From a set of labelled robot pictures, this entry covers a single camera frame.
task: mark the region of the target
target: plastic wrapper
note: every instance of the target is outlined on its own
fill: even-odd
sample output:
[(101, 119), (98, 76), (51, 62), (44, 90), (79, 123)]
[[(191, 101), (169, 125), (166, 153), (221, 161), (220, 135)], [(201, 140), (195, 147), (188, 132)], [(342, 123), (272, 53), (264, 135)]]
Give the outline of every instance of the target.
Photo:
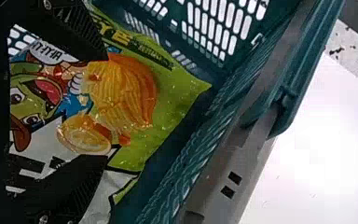
[(24, 192), (79, 154), (106, 155), (81, 220), (104, 223), (111, 203), (137, 182), (147, 159), (210, 84), (149, 37), (122, 29), (95, 8), (91, 15), (109, 61), (80, 62), (43, 40), (11, 59), (7, 191)]

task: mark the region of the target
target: shopping basket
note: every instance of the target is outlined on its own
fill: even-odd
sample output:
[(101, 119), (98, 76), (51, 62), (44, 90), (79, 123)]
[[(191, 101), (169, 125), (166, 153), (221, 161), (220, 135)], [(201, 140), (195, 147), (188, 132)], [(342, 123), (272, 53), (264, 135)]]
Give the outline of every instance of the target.
[[(94, 1), (114, 21), (151, 36), (191, 74), (213, 84), (194, 105), (208, 109), (190, 111), (200, 125), (186, 130), (191, 136), (182, 139), (183, 148), (170, 142), (174, 133), (167, 139), (111, 222), (238, 221), (268, 156), (261, 148), (293, 121), (343, 2)], [(30, 35), (17, 32), (12, 49), (17, 38)], [(161, 157), (171, 161), (153, 162)]]

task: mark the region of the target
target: basket handle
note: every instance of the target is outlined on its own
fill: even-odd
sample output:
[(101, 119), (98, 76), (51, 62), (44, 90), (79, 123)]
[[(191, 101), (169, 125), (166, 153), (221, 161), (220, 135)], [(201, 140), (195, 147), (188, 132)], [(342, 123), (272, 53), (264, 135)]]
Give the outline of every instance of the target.
[(282, 37), (276, 43), (265, 65), (261, 68), (258, 78), (243, 98), (239, 113), (241, 113), (241, 127), (245, 128), (260, 116), (257, 107), (258, 101), (271, 105), (274, 94), (270, 94), (274, 88), (281, 86), (283, 82), (287, 62), (296, 57), (297, 46), (303, 41), (303, 32), (309, 15), (316, 6), (317, 0), (303, 0), (299, 3), (297, 11), (289, 22)]
[[(179, 223), (238, 223), (241, 219), (269, 156), (271, 146), (263, 146), (278, 117), (279, 107), (272, 104), (246, 128), (241, 121), (260, 97), (267, 97), (277, 84), (281, 84), (286, 62), (296, 55), (296, 45), (303, 38), (304, 23), (317, 1), (303, 0), (299, 4), (255, 84), (243, 99), (225, 140), (213, 154), (179, 212)], [(240, 184), (232, 183), (229, 179), (231, 173), (241, 177)], [(228, 188), (228, 193), (232, 190), (232, 194), (227, 196), (225, 188)]]

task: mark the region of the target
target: gray basket handle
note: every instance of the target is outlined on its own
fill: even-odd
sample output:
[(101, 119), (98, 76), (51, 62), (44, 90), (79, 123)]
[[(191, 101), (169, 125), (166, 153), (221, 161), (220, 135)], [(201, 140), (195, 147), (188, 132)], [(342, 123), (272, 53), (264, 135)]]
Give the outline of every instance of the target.
[(255, 84), (243, 99), (225, 140), (213, 154), (181, 209), (178, 222), (185, 224), (238, 223), (253, 192), (255, 183), (269, 156), (264, 147), (278, 116), (272, 106), (254, 124), (243, 129), (240, 118), (264, 92), (271, 91), (282, 78), (286, 62), (291, 60), (296, 45), (316, 0), (303, 0), (282, 38), (276, 44)]

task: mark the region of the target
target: snack bag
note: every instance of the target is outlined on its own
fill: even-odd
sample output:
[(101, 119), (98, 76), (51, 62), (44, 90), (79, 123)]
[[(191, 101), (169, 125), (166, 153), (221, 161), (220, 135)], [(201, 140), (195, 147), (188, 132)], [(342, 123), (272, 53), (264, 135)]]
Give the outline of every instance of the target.
[(81, 223), (107, 222), (148, 158), (211, 85), (152, 39), (92, 7), (107, 62), (81, 62), (37, 40), (11, 59), (7, 191), (16, 196), (80, 154), (108, 163)]

